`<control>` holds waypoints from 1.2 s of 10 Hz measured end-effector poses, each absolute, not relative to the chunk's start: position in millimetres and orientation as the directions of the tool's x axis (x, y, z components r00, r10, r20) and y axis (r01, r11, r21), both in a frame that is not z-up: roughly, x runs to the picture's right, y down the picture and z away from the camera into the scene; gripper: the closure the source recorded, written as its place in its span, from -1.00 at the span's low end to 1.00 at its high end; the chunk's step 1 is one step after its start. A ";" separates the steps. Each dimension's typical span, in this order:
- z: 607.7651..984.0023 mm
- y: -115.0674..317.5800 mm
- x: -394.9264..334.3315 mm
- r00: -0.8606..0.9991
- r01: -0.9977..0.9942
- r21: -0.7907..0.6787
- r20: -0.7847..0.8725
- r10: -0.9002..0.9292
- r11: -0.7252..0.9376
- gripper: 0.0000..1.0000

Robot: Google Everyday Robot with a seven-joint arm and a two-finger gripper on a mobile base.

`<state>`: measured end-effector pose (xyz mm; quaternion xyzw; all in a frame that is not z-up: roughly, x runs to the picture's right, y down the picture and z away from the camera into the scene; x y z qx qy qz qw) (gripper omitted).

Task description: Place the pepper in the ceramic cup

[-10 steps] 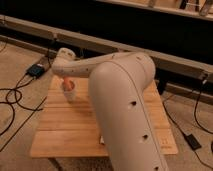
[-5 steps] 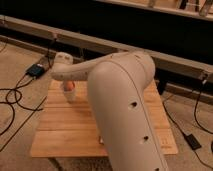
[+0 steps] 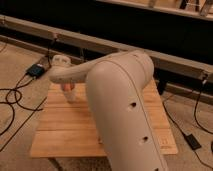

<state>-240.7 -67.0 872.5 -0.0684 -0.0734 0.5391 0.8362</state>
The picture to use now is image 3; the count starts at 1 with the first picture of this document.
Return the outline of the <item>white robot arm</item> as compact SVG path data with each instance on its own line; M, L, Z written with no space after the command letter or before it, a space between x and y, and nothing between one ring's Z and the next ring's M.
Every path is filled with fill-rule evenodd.
M112 171L169 171L144 105L142 90L154 74L143 51L123 51L73 65L55 55L53 83L83 83L89 109Z

